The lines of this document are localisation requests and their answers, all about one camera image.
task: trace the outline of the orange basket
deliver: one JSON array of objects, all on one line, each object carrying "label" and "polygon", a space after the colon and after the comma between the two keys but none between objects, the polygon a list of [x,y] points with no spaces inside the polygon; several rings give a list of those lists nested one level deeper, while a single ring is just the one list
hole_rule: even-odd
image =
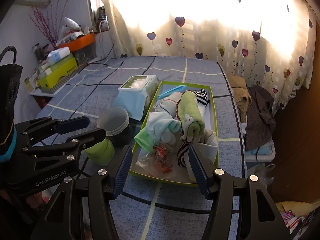
[{"label": "orange basket", "polygon": [[67,42],[65,44],[61,44],[58,46],[59,49],[64,47],[69,47],[70,52],[74,52],[76,50],[82,49],[91,43],[94,43],[94,34],[90,33],[88,35],[85,35],[79,39],[76,39],[74,41]]}]

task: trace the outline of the curtain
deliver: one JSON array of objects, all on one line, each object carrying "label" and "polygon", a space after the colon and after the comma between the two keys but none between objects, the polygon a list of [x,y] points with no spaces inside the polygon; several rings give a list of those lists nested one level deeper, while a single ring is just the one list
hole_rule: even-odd
[{"label": "curtain", "polygon": [[117,57],[218,61],[284,108],[309,88],[315,16],[303,0],[102,0]]}]

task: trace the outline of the yellow cloth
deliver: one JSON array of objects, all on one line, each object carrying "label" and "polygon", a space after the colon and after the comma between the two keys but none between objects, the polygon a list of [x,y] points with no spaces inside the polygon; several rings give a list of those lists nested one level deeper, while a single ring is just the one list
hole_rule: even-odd
[{"label": "yellow cloth", "polygon": [[247,90],[243,77],[228,75],[229,83],[233,89],[237,107],[239,109],[241,123],[246,122],[245,114],[249,105],[251,105],[251,96]]},{"label": "yellow cloth", "polygon": [[291,211],[297,217],[308,215],[311,211],[320,207],[320,201],[313,204],[305,202],[285,201],[276,203],[276,206],[280,212]]}]

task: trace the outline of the wooden cabinet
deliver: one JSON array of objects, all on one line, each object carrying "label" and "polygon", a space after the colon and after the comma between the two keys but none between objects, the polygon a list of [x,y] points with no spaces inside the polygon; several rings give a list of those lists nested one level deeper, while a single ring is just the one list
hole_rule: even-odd
[{"label": "wooden cabinet", "polygon": [[270,193],[275,202],[313,202],[320,199],[320,27],[311,87],[302,87],[276,115],[275,179]]}]

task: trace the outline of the black bag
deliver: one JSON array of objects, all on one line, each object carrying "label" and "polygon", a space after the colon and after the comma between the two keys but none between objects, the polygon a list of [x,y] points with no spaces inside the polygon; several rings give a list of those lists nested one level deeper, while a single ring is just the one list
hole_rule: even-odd
[{"label": "black bag", "polygon": [[7,152],[12,140],[14,102],[22,73],[22,66],[16,64],[15,47],[6,47],[0,54],[0,62],[8,51],[13,51],[13,63],[0,66],[0,155]]}]

